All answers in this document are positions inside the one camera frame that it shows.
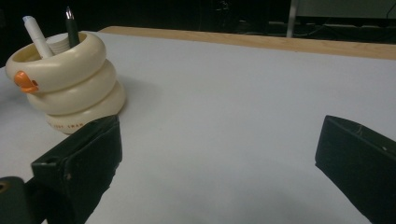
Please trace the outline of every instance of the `orange beak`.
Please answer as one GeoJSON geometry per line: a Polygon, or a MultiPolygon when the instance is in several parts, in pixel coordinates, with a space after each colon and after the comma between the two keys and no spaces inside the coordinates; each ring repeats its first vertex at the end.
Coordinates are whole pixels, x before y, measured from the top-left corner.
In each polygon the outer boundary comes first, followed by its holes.
{"type": "Polygon", "coordinates": [[[14,82],[21,88],[22,92],[32,93],[38,91],[37,83],[26,75],[26,73],[19,71],[14,76],[14,82]]]}

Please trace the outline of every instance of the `white tabletop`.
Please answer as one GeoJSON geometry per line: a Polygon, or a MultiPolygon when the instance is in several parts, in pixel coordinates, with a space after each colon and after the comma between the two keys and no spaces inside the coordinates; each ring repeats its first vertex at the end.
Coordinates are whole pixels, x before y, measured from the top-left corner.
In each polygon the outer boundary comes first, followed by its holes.
{"type": "MultiPolygon", "coordinates": [[[[326,115],[396,139],[396,62],[99,34],[128,101],[88,223],[369,223],[315,166],[326,115]]],[[[66,138],[0,70],[0,176],[66,138]]]]}

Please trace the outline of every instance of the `wooden table edge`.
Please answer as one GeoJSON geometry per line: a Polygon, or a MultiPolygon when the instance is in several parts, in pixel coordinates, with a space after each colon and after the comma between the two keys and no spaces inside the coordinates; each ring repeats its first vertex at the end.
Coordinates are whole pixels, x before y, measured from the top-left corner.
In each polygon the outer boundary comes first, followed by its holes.
{"type": "Polygon", "coordinates": [[[201,41],[263,49],[396,60],[396,45],[109,26],[100,33],[201,41]]]}

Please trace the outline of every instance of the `pen holder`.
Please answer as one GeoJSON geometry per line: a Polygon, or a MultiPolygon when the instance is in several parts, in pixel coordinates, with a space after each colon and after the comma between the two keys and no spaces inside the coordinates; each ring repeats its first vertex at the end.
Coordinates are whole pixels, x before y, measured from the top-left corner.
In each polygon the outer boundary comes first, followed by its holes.
{"type": "Polygon", "coordinates": [[[125,91],[117,81],[106,47],[96,35],[79,33],[80,43],[40,59],[34,44],[8,59],[6,74],[29,103],[46,114],[55,130],[73,133],[84,124],[120,112],[125,91]]]}

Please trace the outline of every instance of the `marker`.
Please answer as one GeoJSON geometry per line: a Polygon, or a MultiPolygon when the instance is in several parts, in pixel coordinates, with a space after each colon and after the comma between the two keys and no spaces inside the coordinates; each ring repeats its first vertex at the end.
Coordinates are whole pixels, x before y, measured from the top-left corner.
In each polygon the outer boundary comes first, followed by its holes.
{"type": "Polygon", "coordinates": [[[79,38],[76,21],[74,20],[74,16],[70,10],[70,7],[66,8],[66,29],[67,33],[69,34],[70,48],[73,48],[75,45],[79,44],[79,38]]]}
{"type": "Polygon", "coordinates": [[[53,56],[50,47],[46,43],[46,38],[43,33],[41,33],[40,27],[37,24],[35,18],[31,16],[23,17],[24,25],[26,27],[27,33],[29,33],[30,38],[32,38],[35,48],[40,54],[41,58],[48,58],[53,56]]]}

